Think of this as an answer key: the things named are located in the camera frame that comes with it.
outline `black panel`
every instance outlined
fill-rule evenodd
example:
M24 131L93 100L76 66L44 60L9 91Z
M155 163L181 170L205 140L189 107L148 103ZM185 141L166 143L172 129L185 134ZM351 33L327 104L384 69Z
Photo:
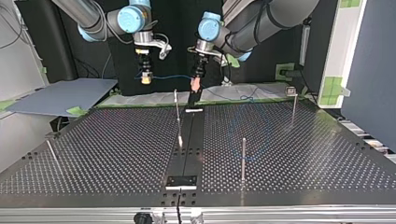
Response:
M343 115L396 150L396 1L369 0L350 70Z
M298 63L302 26L280 31L256 47L250 58L241 63L241 68L233 69L234 83L273 82L276 77L276 65L280 63Z
M319 92L329 50L337 0L321 0L312 14L304 77L311 91Z
M79 77L99 77L102 75L110 50L107 42L87 42L78 32L78 24L73 21L66 13L61 11L61 18L66 31L67 39L75 58ZM112 59L106 67L104 78L115 78L116 72Z
M59 9L50 0L16 1L50 83L77 78Z

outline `wire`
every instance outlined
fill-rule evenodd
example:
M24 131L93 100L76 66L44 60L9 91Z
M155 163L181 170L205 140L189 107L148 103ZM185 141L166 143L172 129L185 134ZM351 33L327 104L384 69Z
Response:
M181 220L181 214L180 214L180 193L178 194L178 199L177 199L177 220L178 220L178 224L182 224L182 220Z
M140 74L142 74L142 71L140 71L136 77L134 77L134 79L142 79L142 77L140 77ZM166 80L166 79L170 79L170 78L187 78L189 80L192 79L192 77L189 76L185 76L185 75L174 75L174 76L168 76L168 77L153 77L153 79L159 79L159 80Z
M154 35L159 35L159 36L162 36L163 38L165 38L165 40L166 40L165 50L167 50L167 49L168 49L168 46L169 46L169 38L168 38L168 36L165 35L165 34L161 34L161 33L156 33L156 34L154 34Z
M100 28L99 28L97 31L93 31L93 32L85 31L87 34L98 34L99 32L102 32L102 30L104 30L104 32L105 32L105 37L104 37L104 39L102 39L101 41L105 42L105 41L107 41L107 39L108 39L108 30L107 30L107 29L109 29L110 32L111 32L122 44L129 45L129 44L134 43L133 40L132 40L132 41L125 41L125 40L121 39L120 36L117 34L117 32L114 31L113 27L111 27L110 23L108 22L108 20L107 20L107 18L106 18L105 12L103 11L103 9L102 9L102 7L99 5L99 3L95 2L95 1L92 1L92 2L93 2L93 4L96 6L96 8L99 10L99 14L100 14L100 17L101 17L101 21L102 21L101 23L102 23L102 24L101 24Z
M37 59L39 61L43 61L43 59L40 57L40 55L38 55L37 50L35 50L35 45L34 45L34 43L32 41L32 38L29 36L29 33L27 32L27 29L23 26L22 17L21 17L21 20L19 20L19 16L15 13L15 11L11 12L11 10L8 7L6 7L6 6L2 5L2 4L0 4L0 8L5 10L10 17L15 19L15 21L18 23L18 25L24 31L24 36L21 35L20 39L23 41L23 43L29 45L32 48L32 52L35 54L35 56L37 57ZM16 35L18 35L18 32L14 29L14 27L10 24L10 22L1 13L0 13L0 16L6 21L7 25L12 29L12 31L14 31L14 33Z
M300 72L300 74L301 74L301 77L303 78L303 81L304 81L304 83L305 83L305 86L308 88L308 90L311 92L311 95L312 95L312 98L314 98L314 101L315 101L315 104L317 104L318 105L318 99L314 96L314 94L312 94L313 93L313 91L312 91L312 89L311 88L309 88L309 86L308 86L308 82L306 81L306 79L305 79L305 76L304 76L304 73L303 73L303 71L301 71L300 69L298 70L299 72Z
M259 26L260 23L262 21L262 13L264 12L264 9L268 6L269 1L268 0L262 0L262 5L260 6L260 10L259 13L257 15L257 20L256 23L254 24L254 30L253 30L253 34L254 34L254 40L256 41L256 43L258 45L260 45L261 41L259 40Z
M8 44L6 44L4 46L1 46L0 49L5 49L5 48L15 44L21 38L22 33L23 33L23 26L21 26L21 29L20 29L20 32L18 33L18 36L13 41L11 41L10 43L8 43Z
M110 54L108 54L107 61L105 63L105 66L103 67L101 79L103 79L105 77L105 71L106 71L108 63L110 62L110 59L111 59L111 52L110 52Z
M90 64L88 64L88 63L85 63L84 61L82 61L82 60L80 60L80 59L78 59L78 58L76 58L76 57L73 57L78 63L80 63L80 65L87 71L87 73L88 73L88 75L87 75L87 77L89 77L90 76L90 74L93 76L93 77L96 77L96 78L99 78L99 72L98 72L98 70L96 70L94 67L92 67Z

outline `black cable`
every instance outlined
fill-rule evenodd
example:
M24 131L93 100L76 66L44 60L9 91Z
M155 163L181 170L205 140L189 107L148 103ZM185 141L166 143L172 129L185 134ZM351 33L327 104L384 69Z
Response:
M177 199L177 219L178 219L178 224L182 224L182 220L181 220L181 214L180 214L180 193L178 194L178 199Z
M85 77L90 77L90 75L92 75L92 77L96 77L94 73L92 73L90 71L90 69L88 69L88 67L86 67L83 63L79 63L79 65L85 70L85 72L87 73L87 76Z
M259 40L259 26L260 22L262 21L262 13L264 12L265 8L268 7L269 0L262 0L262 4L260 6L259 14L257 15L256 23L254 24L254 40L258 45L260 45L261 41Z
M93 66L91 66L90 64L88 64L88 63L85 63L84 61L82 61L82 60L80 60L80 59L78 59L78 58L76 58L76 57L74 57L74 59L78 62L78 63L80 63L80 65L83 67L83 68L85 68L85 70L87 70L87 72L89 73L89 74L91 74L93 77L97 77L97 78L99 78L100 77L100 75L99 75L99 72L93 67Z
M303 73L303 71L301 71L301 70L299 69L299 72L300 72L300 74L301 74L301 77L303 78L303 81L304 81L304 83L305 83L305 86L308 88L309 92L311 92L311 95L312 95L312 98L314 98L315 104L317 104L317 105L318 105L318 99L317 99L317 98L315 98L314 94L312 94L312 93L313 93L313 91L312 91L312 89L311 89L311 88L309 88L309 86L308 86L308 82L306 81L306 79L305 79L305 77L304 77L304 73Z
M17 38L15 38L12 42L0 47L0 49L5 49L5 48L15 44L15 42L17 42L21 38L22 33L23 33L23 25L21 25L21 29L20 29L20 32L18 33Z

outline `cable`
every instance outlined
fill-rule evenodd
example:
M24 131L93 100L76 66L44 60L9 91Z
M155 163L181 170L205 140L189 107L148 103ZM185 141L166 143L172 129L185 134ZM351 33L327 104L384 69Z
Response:
M264 9L268 6L269 1L268 0L262 0L262 4L260 6L260 10L259 13L257 15L257 20L256 23L254 24L254 30L253 30L253 34L254 34L254 40L256 41L257 45L260 45L261 41L259 40L258 37L258 32L259 32L259 26L260 23L262 21L262 13L264 12Z
M111 59L111 52L110 52L110 54L108 54L107 61L106 61L106 63L105 63L105 66L103 67L101 79L103 79L104 76L105 76L105 71L106 71L106 68L107 68L108 63L110 62L110 59Z
M100 28L99 28L97 31L93 31L93 32L85 31L85 33L87 33L87 34L93 34L93 35L94 35L94 34L98 34L99 32L102 32L102 31L104 30L104 32L105 32L105 37L104 37L104 39L102 39L101 41L105 42L105 41L107 41L107 39L108 39L108 30L107 30L107 29L109 29L110 32L111 32L122 44L129 45L129 44L134 43L134 41L125 41L125 40L121 39L120 36L117 34L117 32L114 31L113 27L111 27L110 23L108 22L108 20L107 20L107 18L106 18L106 14L105 14L105 12L103 11L102 7L101 7L97 2L95 2L95 1L92 1L92 2L93 2L93 4L96 6L96 8L99 10L99 14L100 14L102 23L101 23Z
M89 75L91 74L93 77L96 77L96 78L100 78L100 75L99 75L99 72L98 72L98 70L96 70L94 67L92 67L90 64L88 64L88 63L85 63L84 61L82 61L82 60L80 60L79 58L76 58L76 57L73 57L85 70L87 70L87 73L88 73L88 75L87 75L87 77L89 77Z
M180 214L180 193L178 194L178 199L177 199L177 220L178 220L178 224L182 224L182 220L181 220L181 214Z
M168 46L169 46L169 38L168 38L168 36L165 35L165 34L161 34L161 33L156 33L154 35L159 35L159 36L162 36L163 38L165 38L165 40L166 40L165 50L167 50Z
M315 96L312 94L313 93L313 91L312 91L312 89L311 88L309 88L309 86L308 86L308 82L306 81L306 79L305 79L305 76L304 76L304 73L303 73L303 71L301 71L300 69L299 69L299 72L300 72L300 74L301 74L301 77L303 78L303 81L304 81L304 83L305 83L305 86L308 88L308 90L311 92L311 95L312 95L312 98L314 98L314 101L315 101L315 104L317 104L318 105L318 99L317 98L315 98Z
M1 46L0 49L5 49L5 48L15 44L21 38L22 33L23 33L23 26L21 26L21 29L20 29L20 32L18 33L18 36L13 41L11 41L10 43L8 43L8 44L6 44L4 46Z
M142 79L142 77L139 76L140 74L142 74L142 71L140 71L134 79ZM181 77L187 78L189 80L192 79L192 77L185 76L185 75L174 75L174 76L168 76L168 77L153 77L153 79L166 80L166 79L170 79L170 78L181 78Z

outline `metal post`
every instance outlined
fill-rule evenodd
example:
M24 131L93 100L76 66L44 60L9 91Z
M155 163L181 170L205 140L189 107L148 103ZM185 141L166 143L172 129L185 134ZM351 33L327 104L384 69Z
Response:
M175 104L176 104L176 112L177 112L177 127L178 127L178 144L180 147L183 147L183 138L181 137L181 119L180 119L180 113L178 110L178 99L177 99L177 90L175 90Z
M53 150L52 143L50 142L49 139L47 139L47 145L49 146L49 150L50 150L50 153L52 154L53 159L58 161L58 158L56 157L55 151Z
M245 184L245 169L246 169L246 156L247 156L247 139L242 139L242 184Z
M294 120L294 116L296 115L297 101L298 101L298 94L296 94L296 95L294 96L293 120Z

